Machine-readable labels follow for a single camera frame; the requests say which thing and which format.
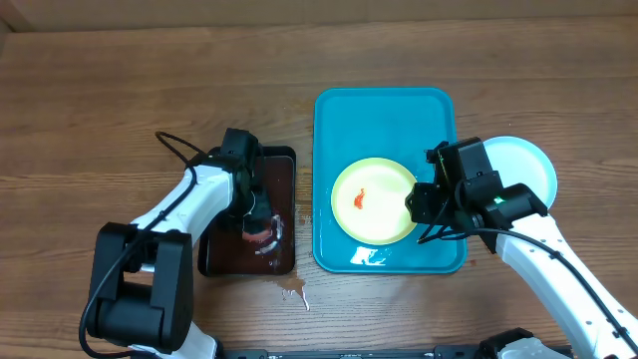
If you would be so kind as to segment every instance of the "teal tray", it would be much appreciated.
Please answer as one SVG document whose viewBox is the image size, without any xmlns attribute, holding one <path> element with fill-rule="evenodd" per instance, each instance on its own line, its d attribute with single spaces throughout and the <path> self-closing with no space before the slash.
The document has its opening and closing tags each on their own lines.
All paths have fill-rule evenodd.
<svg viewBox="0 0 638 359">
<path fill-rule="evenodd" d="M 417 244 L 426 226 L 388 245 L 364 244 L 341 229 L 330 196 L 337 176 L 361 159 L 385 158 L 417 181 L 432 181 L 424 150 L 457 132 L 450 97 L 432 88 L 331 89 L 315 103 L 312 164 L 312 251 L 336 273 L 445 274 L 466 261 L 465 240 Z"/>
</svg>

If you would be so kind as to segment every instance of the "light green plate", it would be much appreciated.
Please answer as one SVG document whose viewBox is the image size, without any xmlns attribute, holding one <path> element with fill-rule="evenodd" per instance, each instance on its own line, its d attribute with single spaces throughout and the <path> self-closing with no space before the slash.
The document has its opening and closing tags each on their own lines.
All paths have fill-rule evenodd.
<svg viewBox="0 0 638 359">
<path fill-rule="evenodd" d="M 394 243 L 416 226 L 405 205 L 416 181 L 394 161 L 357 161 L 337 177 L 332 188 L 332 211 L 353 238 L 375 245 Z"/>
</svg>

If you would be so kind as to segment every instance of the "round plate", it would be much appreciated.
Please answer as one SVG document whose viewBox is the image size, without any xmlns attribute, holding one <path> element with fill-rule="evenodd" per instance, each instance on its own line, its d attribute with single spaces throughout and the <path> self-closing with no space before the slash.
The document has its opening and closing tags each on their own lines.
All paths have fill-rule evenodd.
<svg viewBox="0 0 638 359">
<path fill-rule="evenodd" d="M 406 196 L 417 180 L 403 166 L 386 159 L 349 165 L 332 188 L 332 212 L 346 233 L 367 244 L 390 244 L 417 225 L 410 220 Z"/>
<path fill-rule="evenodd" d="M 483 143 L 503 186 L 526 184 L 550 208 L 556 199 L 558 178 L 549 157 L 535 144 L 503 136 Z"/>
</svg>

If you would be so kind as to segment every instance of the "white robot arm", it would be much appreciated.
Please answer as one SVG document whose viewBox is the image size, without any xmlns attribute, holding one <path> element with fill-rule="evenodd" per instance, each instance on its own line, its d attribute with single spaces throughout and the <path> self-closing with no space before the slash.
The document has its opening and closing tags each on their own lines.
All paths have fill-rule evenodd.
<svg viewBox="0 0 638 359">
<path fill-rule="evenodd" d="M 481 140 L 443 142 L 428 151 L 428 162 L 435 165 L 434 183 L 416 183 L 406 198 L 412 221 L 430 224 L 420 243 L 479 235 L 487 249 L 527 282 L 579 358 L 638 355 L 636 318 L 571 250 L 529 187 L 522 183 L 503 187 Z M 453 230 L 429 235 L 435 224 Z M 529 338 L 506 346 L 484 342 L 481 350 L 491 357 L 537 358 L 539 342 L 525 339 Z"/>
<path fill-rule="evenodd" d="M 107 223 L 98 234 L 90 300 L 80 325 L 82 348 L 94 358 L 144 353 L 212 358 L 215 341 L 191 321 L 192 248 L 221 213 L 224 222 L 247 234 L 266 232 L 272 216 L 255 176 L 255 160 L 263 155 L 255 136 L 228 129 L 220 149 L 197 149 L 190 161 L 162 137 L 196 149 L 193 145 L 169 134 L 157 136 L 187 169 L 177 187 L 147 214 L 131 224 Z M 154 273 L 152 286 L 125 281 L 125 271 L 139 270 Z M 105 356 L 89 347 L 85 331 L 136 350 Z"/>
<path fill-rule="evenodd" d="M 539 238 L 543 244 L 559 251 L 589 283 L 620 326 L 625 328 L 630 337 L 638 340 L 636 318 L 609 294 L 571 250 L 550 215 L 533 214 L 515 220 L 511 230 L 531 238 Z M 618 359 L 623 359 L 636 356 L 634 349 L 619 335 L 583 285 L 551 254 L 534 244 L 506 234 L 498 235 L 496 253 L 527 282 L 563 330 L 579 358 L 602 359 L 614 358 L 615 355 Z M 511 353 L 514 350 L 520 352 L 514 346 L 508 350 L 509 355 L 513 355 Z"/>
</svg>

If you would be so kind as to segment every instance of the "spilled sauce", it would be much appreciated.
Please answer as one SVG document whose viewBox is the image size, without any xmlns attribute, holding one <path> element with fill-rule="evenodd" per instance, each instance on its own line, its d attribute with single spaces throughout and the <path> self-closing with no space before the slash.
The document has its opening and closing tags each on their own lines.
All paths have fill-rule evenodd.
<svg viewBox="0 0 638 359">
<path fill-rule="evenodd" d="M 366 195 L 366 190 L 361 188 L 361 192 L 355 197 L 355 206 L 359 209 L 363 209 L 363 197 Z"/>
<path fill-rule="evenodd" d="M 283 300 L 286 300 L 286 296 L 290 297 L 293 293 L 297 293 L 301 300 L 303 300 L 303 305 L 306 307 L 306 310 L 310 310 L 310 304 L 306 299 L 306 292 L 303 289 L 306 285 L 306 281 L 299 278 L 296 268 L 285 277 L 272 279 L 271 281 L 281 287 L 281 296 Z"/>
</svg>

